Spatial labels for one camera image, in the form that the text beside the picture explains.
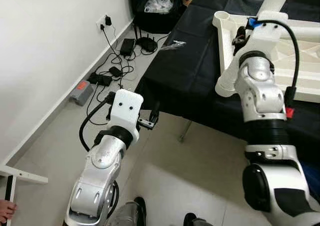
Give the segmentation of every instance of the shoe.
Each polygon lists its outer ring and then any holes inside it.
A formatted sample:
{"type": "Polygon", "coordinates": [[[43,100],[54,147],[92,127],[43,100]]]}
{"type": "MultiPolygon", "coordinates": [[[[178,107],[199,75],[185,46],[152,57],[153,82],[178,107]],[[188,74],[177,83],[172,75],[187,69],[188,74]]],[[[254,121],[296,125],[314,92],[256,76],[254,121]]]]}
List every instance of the shoe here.
{"type": "Polygon", "coordinates": [[[193,226],[193,220],[195,220],[197,217],[194,213],[187,213],[184,217],[183,226],[193,226]]]}
{"type": "Polygon", "coordinates": [[[147,208],[146,202],[142,197],[136,197],[134,201],[140,206],[138,209],[138,226],[146,226],[147,208]]]}

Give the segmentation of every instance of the plastic bag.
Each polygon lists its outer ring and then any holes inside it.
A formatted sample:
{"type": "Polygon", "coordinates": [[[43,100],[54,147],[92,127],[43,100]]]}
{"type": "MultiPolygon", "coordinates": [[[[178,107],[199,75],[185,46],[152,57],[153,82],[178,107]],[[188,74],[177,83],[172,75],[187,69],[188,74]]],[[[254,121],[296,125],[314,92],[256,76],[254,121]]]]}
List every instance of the plastic bag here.
{"type": "Polygon", "coordinates": [[[182,47],[186,44],[185,41],[178,41],[174,40],[174,43],[171,45],[163,46],[160,50],[175,50],[178,49],[179,47],[182,47]]]}
{"type": "Polygon", "coordinates": [[[171,0],[148,0],[144,6],[144,11],[167,14],[172,6],[173,3],[171,0]]]}

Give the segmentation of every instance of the blue clip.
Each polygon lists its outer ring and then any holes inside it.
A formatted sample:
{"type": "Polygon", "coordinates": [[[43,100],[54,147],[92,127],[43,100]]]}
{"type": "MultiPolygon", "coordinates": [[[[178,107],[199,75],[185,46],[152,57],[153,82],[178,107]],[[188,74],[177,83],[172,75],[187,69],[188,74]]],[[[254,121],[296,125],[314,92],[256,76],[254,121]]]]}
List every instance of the blue clip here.
{"type": "Polygon", "coordinates": [[[249,20],[248,20],[249,25],[252,26],[253,28],[255,28],[255,27],[259,26],[259,25],[262,25],[262,23],[256,24],[256,23],[255,23],[256,21],[257,21],[257,20],[254,19],[254,18],[249,18],[249,20]]]}

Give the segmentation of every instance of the table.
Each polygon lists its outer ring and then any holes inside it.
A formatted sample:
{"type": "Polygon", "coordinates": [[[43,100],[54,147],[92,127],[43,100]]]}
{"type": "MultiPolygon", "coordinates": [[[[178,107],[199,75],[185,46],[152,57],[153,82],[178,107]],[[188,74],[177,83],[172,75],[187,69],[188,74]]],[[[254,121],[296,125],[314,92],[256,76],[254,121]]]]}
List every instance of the table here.
{"type": "MultiPolygon", "coordinates": [[[[220,61],[218,33],[211,22],[217,10],[256,15],[262,2],[193,0],[164,43],[166,46],[179,40],[186,45],[160,50],[135,90],[144,97],[143,109],[152,109],[160,101],[163,112],[245,139],[247,131],[239,96],[223,98],[214,91],[220,76],[220,61]]],[[[320,20],[318,0],[287,0],[282,11],[290,19],[320,20]]],[[[293,105],[295,115],[287,125],[291,142],[301,160],[319,165],[320,106],[301,101],[293,105]]]]}

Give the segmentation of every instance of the gray tile floor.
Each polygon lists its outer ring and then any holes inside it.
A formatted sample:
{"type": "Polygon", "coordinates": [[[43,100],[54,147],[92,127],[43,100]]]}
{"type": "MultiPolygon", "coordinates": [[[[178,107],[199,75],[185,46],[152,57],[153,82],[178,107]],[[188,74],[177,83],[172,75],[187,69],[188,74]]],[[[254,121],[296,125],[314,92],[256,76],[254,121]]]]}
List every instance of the gray tile floor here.
{"type": "MultiPolygon", "coordinates": [[[[126,37],[132,38],[133,32],[126,37]]],[[[154,56],[136,58],[135,72],[127,76],[131,80],[123,80],[125,88],[134,90],[154,56]]],[[[115,89],[117,85],[113,84],[100,98],[115,89]]],[[[16,164],[19,169],[48,176],[49,183],[18,182],[19,210],[13,226],[62,225],[71,189],[85,162],[86,152],[78,138],[85,109],[68,103],[16,164]]],[[[100,110],[93,120],[103,122],[107,110],[100,110]]],[[[188,212],[214,226],[269,225],[243,199],[246,143],[197,123],[192,123],[180,143],[178,137],[186,123],[186,119],[161,113],[153,131],[140,131],[140,140],[127,151],[117,179],[119,205],[143,196],[149,226],[182,226],[188,212]]],[[[87,142],[92,142],[100,129],[103,126],[89,124],[85,129],[87,142]]]]}

